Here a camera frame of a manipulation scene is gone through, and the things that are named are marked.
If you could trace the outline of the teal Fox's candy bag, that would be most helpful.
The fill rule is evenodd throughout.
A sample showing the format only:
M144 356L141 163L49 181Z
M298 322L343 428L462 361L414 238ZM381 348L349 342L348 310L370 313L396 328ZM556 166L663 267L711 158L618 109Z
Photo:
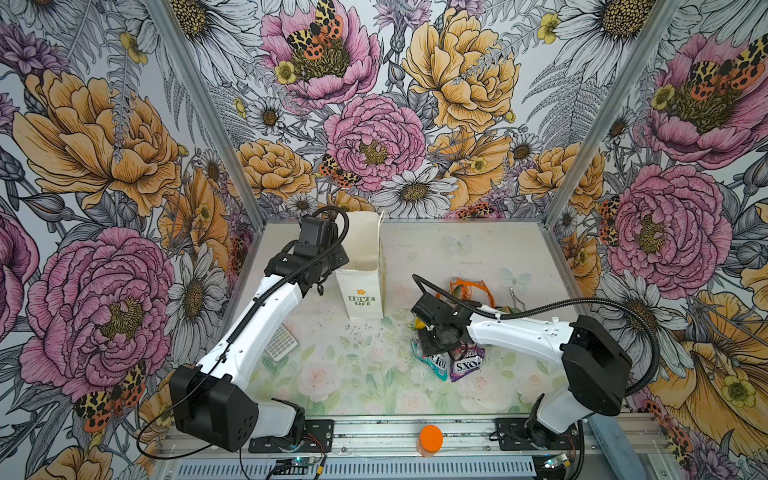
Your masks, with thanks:
M435 355L425 354L417 337L414 337L411 341L411 352L419 361L428 366L440 381L448 380L450 357L447 353L439 353Z

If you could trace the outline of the purple Fox's candy bag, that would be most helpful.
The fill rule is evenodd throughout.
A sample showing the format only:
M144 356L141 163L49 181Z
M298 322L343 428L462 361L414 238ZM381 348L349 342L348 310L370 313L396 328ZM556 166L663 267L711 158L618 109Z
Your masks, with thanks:
M462 344L450 351L450 380L457 382L479 370L485 360L485 354L485 349L474 343Z

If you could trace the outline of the white paper bag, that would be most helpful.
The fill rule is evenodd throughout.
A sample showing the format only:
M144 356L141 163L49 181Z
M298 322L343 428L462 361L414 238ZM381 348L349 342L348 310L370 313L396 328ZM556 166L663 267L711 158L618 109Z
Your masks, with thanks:
M371 211L347 214L349 229L342 242L348 263L335 271L350 320L384 316L384 257L380 227L383 216Z

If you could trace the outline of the green snack packet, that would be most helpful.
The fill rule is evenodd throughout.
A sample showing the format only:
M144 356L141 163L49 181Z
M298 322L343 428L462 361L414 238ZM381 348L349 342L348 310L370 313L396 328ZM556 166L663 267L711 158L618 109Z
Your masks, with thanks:
M503 314L517 314L522 312L522 310L511 306L498 306L496 307L496 310L502 312Z

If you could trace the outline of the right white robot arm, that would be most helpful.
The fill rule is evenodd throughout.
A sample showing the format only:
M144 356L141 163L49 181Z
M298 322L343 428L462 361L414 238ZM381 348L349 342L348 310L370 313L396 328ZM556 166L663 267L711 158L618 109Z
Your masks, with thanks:
M573 322L539 320L477 302L451 306L429 293L421 295L411 313L425 324L418 336L429 356L472 343L561 365L567 383L540 395L512 437L550 448L583 419L594 414L615 417L622 409L632 360L589 316L580 315Z

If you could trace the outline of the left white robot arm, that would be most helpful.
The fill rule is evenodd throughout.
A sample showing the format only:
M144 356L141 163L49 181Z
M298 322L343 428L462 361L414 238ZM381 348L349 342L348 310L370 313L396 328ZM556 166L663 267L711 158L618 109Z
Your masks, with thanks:
M289 401L259 400L248 384L267 346L311 289L324 290L349 257L343 242L351 222L337 207L299 221L300 233L267 263L253 299L224 337L194 366L179 367L168 383L180 432L236 452L253 439L294 447L305 436L305 410Z

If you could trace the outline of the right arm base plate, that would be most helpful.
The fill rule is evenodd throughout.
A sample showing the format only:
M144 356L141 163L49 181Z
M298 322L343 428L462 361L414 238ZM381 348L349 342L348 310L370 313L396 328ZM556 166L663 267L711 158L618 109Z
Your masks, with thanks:
M583 435L576 425L571 425L564 433L552 433L534 423L528 425L528 419L522 417L501 417L494 420L494 430L489 435L491 442L497 442L502 451L561 450L576 451L583 443Z

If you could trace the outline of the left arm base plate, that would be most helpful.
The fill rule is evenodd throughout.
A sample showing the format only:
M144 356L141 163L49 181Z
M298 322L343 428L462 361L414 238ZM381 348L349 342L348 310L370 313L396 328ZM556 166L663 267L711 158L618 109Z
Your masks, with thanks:
M248 452L251 454L330 453L334 429L333 420L305 420L302 428L291 432L286 437L252 438L248 445Z

